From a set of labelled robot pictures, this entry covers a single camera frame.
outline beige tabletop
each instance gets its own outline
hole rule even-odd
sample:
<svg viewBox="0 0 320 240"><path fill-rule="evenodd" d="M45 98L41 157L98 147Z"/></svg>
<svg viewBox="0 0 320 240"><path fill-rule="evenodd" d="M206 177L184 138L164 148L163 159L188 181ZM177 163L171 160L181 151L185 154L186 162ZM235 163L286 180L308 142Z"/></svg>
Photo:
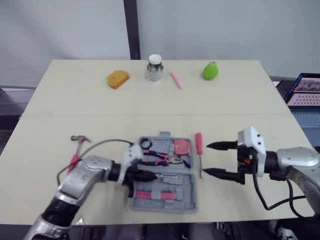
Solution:
<svg viewBox="0 0 320 240"><path fill-rule="evenodd" d="M259 61L217 60L218 76L206 81L201 72L208 62L164 60L164 79L152 84L144 79L144 60L52 61L0 156L0 224L32 224L46 208L57 188L57 172L75 152L71 135L85 135L96 143L111 138L136 142L160 131L193 140L201 132L207 145L234 141L239 131L254 126L269 151L311 147ZM114 70L130 74L117 90L106 84ZM170 71L179 76L184 90L175 85ZM91 153L120 162L126 148L111 143ZM202 161L204 168L237 170L236 151L204 148ZM288 204L264 210L251 175L245 185L207 174L200 179L198 164L195 155L191 171L196 177L196 213L132 211L128 190L107 182L95 185L74 223L79 218L89 225L104 225L295 217ZM268 205L289 196L285 182L270 180L267 174L258 181ZM294 192L302 194L295 184ZM313 214L305 199L294 204L301 214Z"/></svg>

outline hammer head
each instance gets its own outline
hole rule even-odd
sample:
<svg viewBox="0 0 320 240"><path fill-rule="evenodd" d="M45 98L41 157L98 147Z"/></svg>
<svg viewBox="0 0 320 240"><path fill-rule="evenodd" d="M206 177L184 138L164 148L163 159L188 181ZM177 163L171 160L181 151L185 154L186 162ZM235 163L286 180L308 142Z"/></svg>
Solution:
<svg viewBox="0 0 320 240"><path fill-rule="evenodd" d="M89 138L87 138L86 136L83 135L78 135L78 136L74 136L72 135L70 137L71 141L78 141L78 142L84 142L84 141L88 141L89 143L91 143L91 141L89 140Z"/></svg>

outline jar lid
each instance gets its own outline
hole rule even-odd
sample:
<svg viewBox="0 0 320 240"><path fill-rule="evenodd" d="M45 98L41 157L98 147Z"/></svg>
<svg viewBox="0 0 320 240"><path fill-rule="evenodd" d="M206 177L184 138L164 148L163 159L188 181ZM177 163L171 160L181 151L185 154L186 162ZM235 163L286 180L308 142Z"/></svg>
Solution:
<svg viewBox="0 0 320 240"><path fill-rule="evenodd" d="M159 54L152 54L149 56L149 63L153 65L158 65L162 61L162 58Z"/></svg>

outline tool kit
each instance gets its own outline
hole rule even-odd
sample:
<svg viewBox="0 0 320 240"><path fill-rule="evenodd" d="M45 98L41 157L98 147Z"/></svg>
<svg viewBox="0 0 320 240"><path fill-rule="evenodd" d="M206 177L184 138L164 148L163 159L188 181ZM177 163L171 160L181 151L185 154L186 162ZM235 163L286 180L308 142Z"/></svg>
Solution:
<svg viewBox="0 0 320 240"><path fill-rule="evenodd" d="M196 212L196 181L190 172L194 162L191 140L161 132L159 136L140 137L138 144L144 155L138 169L154 172L157 179L134 182L131 209L181 214Z"/></svg>

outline gray tool case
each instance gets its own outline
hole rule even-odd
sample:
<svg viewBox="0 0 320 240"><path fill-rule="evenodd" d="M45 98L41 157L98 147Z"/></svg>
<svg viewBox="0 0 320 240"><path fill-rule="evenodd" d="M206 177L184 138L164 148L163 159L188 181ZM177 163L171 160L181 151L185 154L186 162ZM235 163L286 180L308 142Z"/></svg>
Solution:
<svg viewBox="0 0 320 240"><path fill-rule="evenodd" d="M189 152L176 155L175 140L187 141L190 146ZM168 154L169 157L183 159L185 163L167 166L138 164L139 169L152 171L159 177L151 182L134 182L131 209L180 214L195 213L198 209L198 202L195 176L190 172L194 165L191 140L171 137L170 132L161 132L159 136L140 137L138 144L143 148L143 151ZM157 156L144 155L144 161L156 162L159 160L160 158Z"/></svg>

